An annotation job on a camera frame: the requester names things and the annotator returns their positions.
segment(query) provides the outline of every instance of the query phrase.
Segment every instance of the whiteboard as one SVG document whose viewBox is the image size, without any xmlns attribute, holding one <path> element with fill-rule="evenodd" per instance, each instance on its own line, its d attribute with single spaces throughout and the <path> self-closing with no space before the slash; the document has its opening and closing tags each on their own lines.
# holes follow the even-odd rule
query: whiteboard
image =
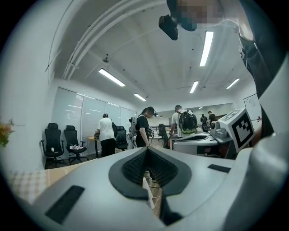
<svg viewBox="0 0 289 231">
<path fill-rule="evenodd" d="M 257 94 L 244 98 L 244 103 L 251 120 L 257 120 L 258 116 L 262 118 L 261 105 Z"/>
</svg>

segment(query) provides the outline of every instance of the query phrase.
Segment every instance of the chair headrest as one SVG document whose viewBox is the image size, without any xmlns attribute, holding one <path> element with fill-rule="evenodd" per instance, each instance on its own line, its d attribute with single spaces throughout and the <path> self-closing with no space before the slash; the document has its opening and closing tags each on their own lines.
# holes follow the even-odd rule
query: chair headrest
<svg viewBox="0 0 289 231">
<path fill-rule="evenodd" d="M 47 126 L 48 129 L 58 129 L 58 125 L 55 123 L 49 123 Z"/>
<path fill-rule="evenodd" d="M 75 130 L 75 127 L 72 126 L 72 125 L 66 125 L 66 130 L 74 131 L 74 130 Z"/>
<path fill-rule="evenodd" d="M 124 126 L 117 126 L 117 131 L 122 131 L 122 130 L 124 130 L 124 129 L 125 129 Z"/>
</svg>

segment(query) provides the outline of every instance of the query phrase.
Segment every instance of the black t-shirt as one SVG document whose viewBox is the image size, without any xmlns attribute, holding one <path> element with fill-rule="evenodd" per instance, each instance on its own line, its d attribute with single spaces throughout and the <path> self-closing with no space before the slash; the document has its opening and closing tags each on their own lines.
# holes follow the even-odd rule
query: black t-shirt
<svg viewBox="0 0 289 231">
<path fill-rule="evenodd" d="M 144 128 L 147 137 L 149 137 L 149 133 L 148 133 L 149 123 L 148 123 L 148 120 L 147 120 L 147 118 L 146 118 L 145 116 L 140 116 L 140 117 L 137 118 L 137 120 L 136 120 L 135 129 L 136 129 L 137 131 L 139 131 L 140 128 Z"/>
<path fill-rule="evenodd" d="M 210 125 L 212 124 L 213 121 L 217 121 L 215 114 L 209 115 L 209 120 L 210 120 Z"/>
</svg>

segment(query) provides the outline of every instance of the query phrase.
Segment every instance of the black office chair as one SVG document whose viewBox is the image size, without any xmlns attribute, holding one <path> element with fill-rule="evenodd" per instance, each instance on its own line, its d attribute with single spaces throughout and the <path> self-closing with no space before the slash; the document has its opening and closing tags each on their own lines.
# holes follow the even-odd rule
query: black office chair
<svg viewBox="0 0 289 231">
<path fill-rule="evenodd" d="M 87 157 L 81 157 L 80 154 L 86 151 L 86 147 L 83 147 L 83 143 L 86 143 L 86 141 L 81 141 L 81 146 L 83 147 L 82 149 L 70 149 L 70 146 L 73 145 L 78 145 L 78 140 L 77 140 L 77 131 L 75 130 L 74 126 L 67 125 L 66 130 L 64 130 L 64 136 L 67 141 L 66 149 L 69 153 L 73 153 L 73 155 L 76 155 L 75 157 L 69 157 L 69 164 L 71 164 L 75 160 L 79 160 L 80 162 L 81 159 L 86 159 L 89 160 Z"/>
<path fill-rule="evenodd" d="M 166 126 L 164 124 L 160 124 L 158 126 L 159 132 L 162 133 L 162 137 L 163 137 L 163 147 L 166 149 L 169 149 L 169 145 L 168 145 L 168 134 L 166 132 Z"/>
<path fill-rule="evenodd" d="M 117 127 L 116 148 L 122 151 L 127 149 L 126 130 L 123 126 Z"/>
<path fill-rule="evenodd" d="M 61 135 L 61 131 L 58 129 L 58 125 L 55 123 L 49 123 L 47 128 L 45 129 L 46 150 L 44 148 L 44 140 L 41 140 L 45 156 L 53 158 L 53 161 L 51 164 L 55 164 L 55 167 L 57 166 L 57 164 L 67 165 L 66 163 L 64 163 L 64 160 L 60 157 L 61 155 L 63 155 L 63 150 L 64 150 L 63 149 L 64 140 L 61 140 L 62 142 L 62 148 L 61 148 L 60 135 Z"/>
</svg>

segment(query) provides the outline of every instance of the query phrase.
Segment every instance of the black rubber insert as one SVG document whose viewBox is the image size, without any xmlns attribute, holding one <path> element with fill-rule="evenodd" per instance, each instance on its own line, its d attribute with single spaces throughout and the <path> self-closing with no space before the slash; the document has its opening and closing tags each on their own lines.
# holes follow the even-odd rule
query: black rubber insert
<svg viewBox="0 0 289 231">
<path fill-rule="evenodd" d="M 83 193 L 84 188 L 79 186 L 71 186 L 45 213 L 50 219 L 62 224 L 75 203 Z"/>
<path fill-rule="evenodd" d="M 181 193 L 191 179 L 189 166 L 161 151 L 149 147 L 114 163 L 108 173 L 113 187 L 122 195 L 148 200 L 147 190 L 142 188 L 145 170 L 149 168 L 163 189 L 163 196 Z"/>
<path fill-rule="evenodd" d="M 211 164 L 210 166 L 208 166 L 208 168 L 211 168 L 211 169 L 214 169 L 214 170 L 217 170 L 217 171 L 226 172 L 226 173 L 229 173 L 230 170 L 231 170 L 231 168 L 223 167 L 223 166 L 215 165 L 215 164 Z"/>
</svg>

